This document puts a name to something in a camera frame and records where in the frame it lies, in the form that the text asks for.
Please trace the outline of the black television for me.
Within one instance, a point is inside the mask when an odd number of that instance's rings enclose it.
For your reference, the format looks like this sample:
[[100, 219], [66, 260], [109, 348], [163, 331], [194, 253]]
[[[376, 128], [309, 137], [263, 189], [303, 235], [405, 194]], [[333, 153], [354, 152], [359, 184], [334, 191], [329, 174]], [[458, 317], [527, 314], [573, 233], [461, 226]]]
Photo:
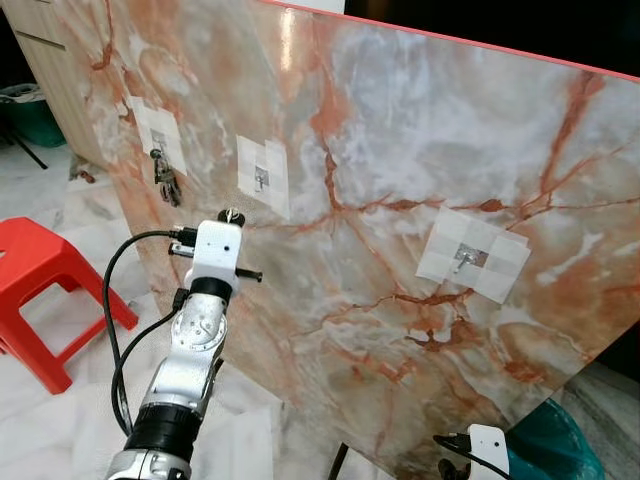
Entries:
[[639, 0], [343, 0], [344, 13], [640, 74]]

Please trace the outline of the red plastic stool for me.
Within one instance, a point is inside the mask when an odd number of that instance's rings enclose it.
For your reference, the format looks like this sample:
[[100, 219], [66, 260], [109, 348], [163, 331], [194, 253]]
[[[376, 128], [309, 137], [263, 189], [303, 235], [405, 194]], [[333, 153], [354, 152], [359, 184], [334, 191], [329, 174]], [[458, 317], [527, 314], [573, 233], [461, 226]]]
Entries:
[[28, 218], [0, 221], [0, 353], [18, 358], [47, 392], [58, 396], [72, 385], [67, 362], [108, 326], [101, 315], [63, 351], [52, 352], [20, 315], [20, 307], [52, 284], [68, 293], [90, 292], [124, 329], [136, 328], [138, 317], [114, 289], [105, 287], [102, 276], [72, 243]]

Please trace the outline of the black curved board leg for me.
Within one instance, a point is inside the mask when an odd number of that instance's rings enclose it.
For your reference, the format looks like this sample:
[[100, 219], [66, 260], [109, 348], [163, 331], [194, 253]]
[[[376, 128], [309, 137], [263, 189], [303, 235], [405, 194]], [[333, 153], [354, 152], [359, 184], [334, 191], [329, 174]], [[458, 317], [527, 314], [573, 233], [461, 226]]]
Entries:
[[348, 445], [346, 443], [340, 443], [337, 451], [334, 453], [332, 462], [330, 462], [330, 467], [328, 472], [326, 472], [325, 480], [338, 480], [348, 452]]

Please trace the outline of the marble board with red edge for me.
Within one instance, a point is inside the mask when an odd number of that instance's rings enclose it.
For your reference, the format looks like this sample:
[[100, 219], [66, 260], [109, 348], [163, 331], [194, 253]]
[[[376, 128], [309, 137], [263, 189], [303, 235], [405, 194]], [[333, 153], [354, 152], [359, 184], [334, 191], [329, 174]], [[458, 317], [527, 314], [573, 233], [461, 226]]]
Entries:
[[[591, 207], [639, 210], [639, 84], [580, 67], [260, 0], [60, 0], [90, 86], [86, 110], [132, 230], [246, 215], [239, 261], [260, 271], [228, 311], [225, 361], [316, 422], [346, 434], [233, 360], [248, 300], [274, 287], [255, 230], [294, 241], [330, 236], [355, 262], [364, 250], [402, 261], [412, 287], [440, 209], [509, 230], [532, 216]], [[129, 96], [170, 111], [187, 175], [173, 207], [142, 154]], [[236, 137], [285, 146], [291, 219], [237, 186]], [[439, 480], [443, 449], [426, 436], [416, 477]]]

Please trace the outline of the black metal stand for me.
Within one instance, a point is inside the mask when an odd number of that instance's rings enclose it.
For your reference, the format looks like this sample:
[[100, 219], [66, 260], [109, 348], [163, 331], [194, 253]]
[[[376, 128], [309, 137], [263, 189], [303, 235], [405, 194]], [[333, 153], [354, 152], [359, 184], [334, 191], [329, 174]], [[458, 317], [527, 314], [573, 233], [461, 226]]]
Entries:
[[23, 138], [19, 137], [18, 133], [15, 133], [12, 128], [5, 127], [5, 125], [0, 125], [0, 138], [4, 138], [4, 140], [10, 143], [10, 145], [17, 145], [20, 150], [22, 150], [24, 154], [29, 157], [29, 159], [35, 161], [35, 163], [40, 166], [41, 169], [49, 169], [49, 165], [47, 165], [40, 156], [36, 155], [35, 151], [33, 151], [32, 148], [27, 145], [27, 142], [24, 142]]

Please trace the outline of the green bin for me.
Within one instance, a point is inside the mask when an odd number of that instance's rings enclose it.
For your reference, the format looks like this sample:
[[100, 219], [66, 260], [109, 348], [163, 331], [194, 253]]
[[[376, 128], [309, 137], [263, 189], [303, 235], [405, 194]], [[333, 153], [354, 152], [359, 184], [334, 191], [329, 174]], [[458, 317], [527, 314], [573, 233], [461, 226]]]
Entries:
[[0, 115], [14, 125], [24, 141], [33, 145], [55, 148], [67, 143], [45, 92], [36, 83], [0, 88]]

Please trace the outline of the teal plastic bin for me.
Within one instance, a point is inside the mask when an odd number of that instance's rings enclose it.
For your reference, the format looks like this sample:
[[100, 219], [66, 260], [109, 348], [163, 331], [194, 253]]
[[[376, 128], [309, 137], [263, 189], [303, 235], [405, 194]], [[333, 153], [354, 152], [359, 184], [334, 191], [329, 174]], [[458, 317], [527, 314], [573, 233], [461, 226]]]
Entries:
[[512, 480], [607, 480], [575, 420], [553, 399], [506, 430]]

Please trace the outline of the white tape patch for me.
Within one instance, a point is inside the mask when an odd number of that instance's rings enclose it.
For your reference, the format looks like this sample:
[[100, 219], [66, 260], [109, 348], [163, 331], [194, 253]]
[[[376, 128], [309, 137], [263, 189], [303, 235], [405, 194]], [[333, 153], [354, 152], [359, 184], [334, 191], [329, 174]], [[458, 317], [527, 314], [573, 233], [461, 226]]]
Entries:
[[[284, 220], [291, 219], [291, 183], [285, 146], [275, 140], [253, 142], [237, 136], [237, 186], [244, 195], [259, 201]], [[271, 173], [270, 191], [256, 193], [253, 186], [253, 166], [264, 165]]]
[[[460, 244], [488, 252], [484, 268], [468, 265], [461, 273], [453, 274], [454, 252]], [[431, 282], [463, 285], [500, 305], [506, 301], [530, 253], [526, 237], [476, 216], [443, 209], [435, 216], [416, 275]]]
[[166, 157], [173, 165], [174, 170], [187, 175], [189, 173], [186, 156], [183, 151], [182, 136], [173, 113], [164, 109], [148, 108], [146, 101], [142, 97], [129, 96], [127, 105], [134, 114], [134, 123], [137, 125], [138, 137], [142, 146], [142, 154], [148, 156], [148, 128], [155, 128], [157, 131], [165, 133], [166, 136]]

